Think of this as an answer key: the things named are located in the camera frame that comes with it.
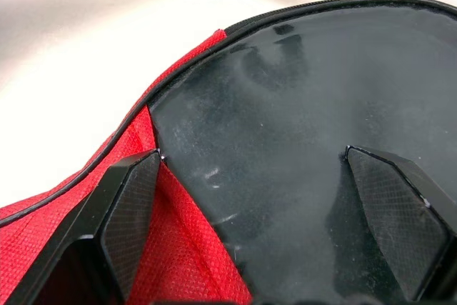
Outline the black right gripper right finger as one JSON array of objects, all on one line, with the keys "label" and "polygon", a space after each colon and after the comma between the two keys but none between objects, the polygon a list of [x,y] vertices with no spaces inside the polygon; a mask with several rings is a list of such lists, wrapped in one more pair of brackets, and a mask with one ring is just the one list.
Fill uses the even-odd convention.
[{"label": "black right gripper right finger", "polygon": [[347,146],[368,227],[408,301],[456,301],[456,201],[399,155]]}]

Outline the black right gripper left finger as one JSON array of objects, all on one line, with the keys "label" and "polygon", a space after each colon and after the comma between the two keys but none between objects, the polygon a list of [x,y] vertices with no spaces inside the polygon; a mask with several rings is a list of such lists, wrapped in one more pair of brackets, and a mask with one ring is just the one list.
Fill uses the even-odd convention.
[{"label": "black right gripper left finger", "polygon": [[7,304],[125,304],[144,251],[161,155],[128,156],[59,224]]}]

